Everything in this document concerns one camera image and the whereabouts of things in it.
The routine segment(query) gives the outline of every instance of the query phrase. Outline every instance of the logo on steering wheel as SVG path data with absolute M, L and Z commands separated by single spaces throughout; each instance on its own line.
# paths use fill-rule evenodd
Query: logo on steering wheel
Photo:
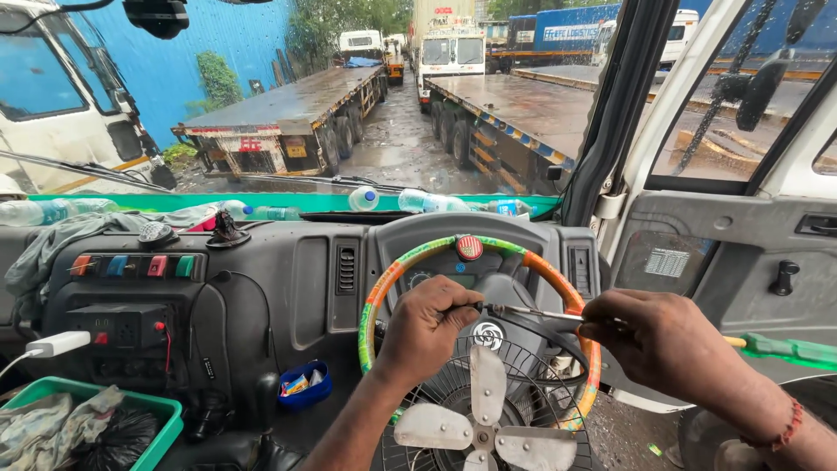
M 497 350 L 503 344 L 503 331 L 500 327 L 491 322 L 478 323 L 474 327 L 474 343 Z

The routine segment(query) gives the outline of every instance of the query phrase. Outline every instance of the green dashboard trim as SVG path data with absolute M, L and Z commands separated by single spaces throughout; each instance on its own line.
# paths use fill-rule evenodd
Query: green dashboard trim
M 458 194 L 465 201 L 488 203 L 495 199 L 517 198 L 536 206 L 541 215 L 560 201 L 552 196 L 509 196 L 507 194 Z M 297 206 L 304 212 L 348 211 L 347 194 L 322 193 L 204 193 L 204 194 L 32 194 L 30 199 L 108 198 L 126 209 L 169 212 L 223 199 L 240 199 L 250 206 Z M 382 194 L 375 210 L 397 210 L 398 196 Z

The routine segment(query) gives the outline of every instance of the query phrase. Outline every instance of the red switch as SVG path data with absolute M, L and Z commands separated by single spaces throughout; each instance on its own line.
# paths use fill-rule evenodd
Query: red switch
M 155 255 L 154 258 L 151 259 L 151 265 L 148 267 L 148 276 L 162 277 L 163 275 L 165 275 L 166 262 L 168 262 L 168 256 Z
M 90 256 L 89 255 L 79 255 L 75 258 L 73 262 L 73 267 L 69 269 L 70 276 L 73 277 L 83 277 L 85 272 L 87 272 L 87 267 L 90 266 Z

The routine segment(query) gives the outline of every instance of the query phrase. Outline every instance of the blue switch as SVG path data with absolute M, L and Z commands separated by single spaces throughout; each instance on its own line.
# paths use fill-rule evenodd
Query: blue switch
M 108 277 L 121 277 L 122 272 L 125 270 L 125 265 L 128 263 L 128 256 L 127 255 L 117 255 L 110 259 L 110 263 L 107 266 L 107 276 Z

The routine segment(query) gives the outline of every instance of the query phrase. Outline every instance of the green plastic tray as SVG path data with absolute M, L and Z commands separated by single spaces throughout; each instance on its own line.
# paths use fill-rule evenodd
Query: green plastic tray
M 20 391 L 9 402 L 3 405 L 3 409 L 26 406 L 30 402 L 55 394 L 57 392 L 68 392 L 77 403 L 87 401 L 105 389 L 104 386 L 91 385 L 80 381 L 66 380 L 56 376 L 45 376 L 34 381 Z M 149 396 L 136 392 L 124 391 L 125 400 L 122 404 L 128 407 L 142 409 L 154 414 L 160 423 L 164 423 L 160 432 L 154 437 L 154 441 L 148 446 L 145 453 L 136 460 L 131 471 L 152 471 L 168 448 L 172 446 L 177 435 L 183 430 L 183 420 L 180 418 L 182 406 L 180 402 L 163 397 Z

